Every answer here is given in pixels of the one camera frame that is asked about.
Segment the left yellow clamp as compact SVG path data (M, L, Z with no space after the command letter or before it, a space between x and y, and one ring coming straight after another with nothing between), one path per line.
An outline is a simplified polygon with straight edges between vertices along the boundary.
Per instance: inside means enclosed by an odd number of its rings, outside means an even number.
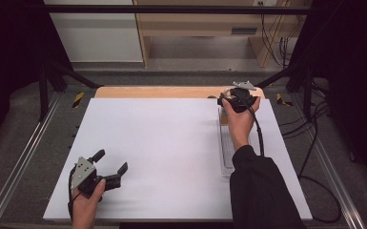
M80 102L81 102L81 100L82 100L83 96L84 96L84 93L83 93L83 92L78 93L78 94L76 95L75 100L74 100L74 101L73 101L73 103L72 103L72 107L73 107L73 108L77 108L77 107L79 106L79 104L80 104Z

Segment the black curtain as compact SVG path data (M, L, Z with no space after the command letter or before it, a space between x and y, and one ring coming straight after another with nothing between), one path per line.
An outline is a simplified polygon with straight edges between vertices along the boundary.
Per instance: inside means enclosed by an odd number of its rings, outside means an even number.
M329 103L352 151L367 167L367 0L311 0L291 62L329 82Z
M32 5L43 0L0 0L0 127L10 95L38 80L41 66L53 60L71 67L51 16Z

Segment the black horizontal frame bar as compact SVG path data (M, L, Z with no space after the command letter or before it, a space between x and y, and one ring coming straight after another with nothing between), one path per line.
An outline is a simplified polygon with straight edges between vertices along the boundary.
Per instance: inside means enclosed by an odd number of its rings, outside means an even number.
M45 5L44 10L56 13L200 13L200 14L283 14L308 15L320 13L311 7L227 7L169 5Z

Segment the aluminium rail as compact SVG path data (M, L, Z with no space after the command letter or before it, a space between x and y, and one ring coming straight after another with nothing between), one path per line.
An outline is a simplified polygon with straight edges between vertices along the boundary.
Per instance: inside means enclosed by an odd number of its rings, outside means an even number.
M38 122L36 127L33 130L31 137L29 138L25 148L22 151L22 154L16 161L13 169L10 172L9 177L7 178L3 188L0 191L0 218L5 212L10 199L13 196L16 187L18 186L22 176L24 175L31 158L34 155L44 133L46 132L52 116L57 110L58 103L62 97L62 93L54 93L52 99L49 103L49 108L45 117Z
M313 127L307 131L312 142L312 147L316 150L316 157L321 169L329 183L332 194L338 201L340 212L348 224L349 229L366 229L365 224L354 205L335 165L328 157L327 152L317 135L317 122L313 120Z

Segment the light wooden desk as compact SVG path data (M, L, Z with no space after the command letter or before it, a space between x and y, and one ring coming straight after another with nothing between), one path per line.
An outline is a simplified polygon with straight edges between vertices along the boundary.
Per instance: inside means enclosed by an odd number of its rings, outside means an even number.
M132 0L136 6L309 7L312 0ZM144 57L149 41L157 36L244 36L249 40L258 65L267 66L275 57L281 38L297 38L304 15L138 13L136 16Z

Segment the person's right hand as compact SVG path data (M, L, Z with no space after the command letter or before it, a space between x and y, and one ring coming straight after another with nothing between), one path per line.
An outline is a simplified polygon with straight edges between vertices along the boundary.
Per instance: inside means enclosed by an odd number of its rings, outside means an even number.
M249 145L249 135L254 126L255 119L250 111L236 113L226 99L223 99L222 103L228 116L229 132L234 149L237 151L242 146Z

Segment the person's left hand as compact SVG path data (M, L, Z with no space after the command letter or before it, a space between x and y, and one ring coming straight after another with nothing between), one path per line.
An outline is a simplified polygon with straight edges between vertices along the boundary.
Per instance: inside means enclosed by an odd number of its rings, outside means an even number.
M95 219L97 206L105 191L106 180L101 179L89 197L85 197L78 189L72 191L72 218Z

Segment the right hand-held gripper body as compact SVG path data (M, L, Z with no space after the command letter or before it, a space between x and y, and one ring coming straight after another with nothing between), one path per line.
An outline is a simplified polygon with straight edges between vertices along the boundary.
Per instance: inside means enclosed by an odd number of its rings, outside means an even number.
M256 97L251 95L255 86L249 81L234 82L233 85L233 88L226 90L223 94L233 110L239 114L248 110L255 103Z

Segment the right yellow clamp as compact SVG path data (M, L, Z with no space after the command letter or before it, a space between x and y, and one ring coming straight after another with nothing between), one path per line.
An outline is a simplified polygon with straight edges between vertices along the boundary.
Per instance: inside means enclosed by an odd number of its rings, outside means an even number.
M290 101L284 101L281 94L276 94L276 103L278 105L284 105L284 106L287 106L287 107L292 107L294 106L294 103L293 102L290 102Z

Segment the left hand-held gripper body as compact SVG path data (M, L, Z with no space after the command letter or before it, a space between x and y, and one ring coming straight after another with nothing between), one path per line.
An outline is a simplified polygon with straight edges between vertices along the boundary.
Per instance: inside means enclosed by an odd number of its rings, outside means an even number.
M100 176L97 174L94 163L90 163L87 158L82 156L78 158L70 173L70 200L72 199L72 191L75 189L89 197L101 179L106 180L106 191L121 187L122 176L117 172L106 177Z

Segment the black frame leg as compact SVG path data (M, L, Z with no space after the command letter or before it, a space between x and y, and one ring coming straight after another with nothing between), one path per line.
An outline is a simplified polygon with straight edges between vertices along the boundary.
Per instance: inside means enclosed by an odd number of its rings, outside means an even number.
M64 79L65 76L69 76L91 89L100 88L99 84L76 73L73 68L66 68L64 65L55 61L46 61L41 65L38 74L40 121L44 120L49 112L48 84L51 84L56 92L64 92L68 87Z
M264 89L277 80L289 77L286 89L290 93L296 93L303 88L303 106L302 111L308 121L312 120L312 73L308 64L295 63L290 67L274 74L273 76L256 84L258 88Z

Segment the white cabinet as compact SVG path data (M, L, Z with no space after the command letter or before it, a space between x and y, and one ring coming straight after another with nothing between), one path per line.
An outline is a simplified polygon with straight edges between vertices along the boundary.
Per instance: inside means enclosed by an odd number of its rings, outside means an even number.
M51 20L72 63L143 61L133 13L52 13Z

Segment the wooden table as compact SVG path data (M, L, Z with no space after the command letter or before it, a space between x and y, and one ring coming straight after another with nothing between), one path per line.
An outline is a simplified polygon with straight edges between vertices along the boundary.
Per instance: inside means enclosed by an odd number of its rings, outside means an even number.
M231 86L114 86L100 87L95 98L208 98Z

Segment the clear plastic tray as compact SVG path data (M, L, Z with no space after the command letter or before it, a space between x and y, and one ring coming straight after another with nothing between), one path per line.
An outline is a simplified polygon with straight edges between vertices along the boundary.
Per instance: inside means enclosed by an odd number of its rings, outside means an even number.
M219 145L220 145L220 166L221 174L224 177L230 177L234 172L233 156L235 153L234 144L229 132L229 126L221 125L219 122L219 110L218 109L218 131L219 131Z

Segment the yellow clamp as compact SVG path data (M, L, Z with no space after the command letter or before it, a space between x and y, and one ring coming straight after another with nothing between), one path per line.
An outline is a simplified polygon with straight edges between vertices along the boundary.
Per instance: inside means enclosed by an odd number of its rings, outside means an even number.
M294 106L294 103L293 102L290 102L290 101L284 101L281 94L276 94L276 103L278 105L284 105L284 106L287 106L287 107L292 107Z
M81 102L81 100L82 100L83 96L84 96L84 93L83 93L83 92L78 93L78 94L76 95L75 100L74 100L74 101L73 101L73 103L72 103L72 107L73 107L73 108L77 108L77 107L79 106L79 104L80 104L80 102Z

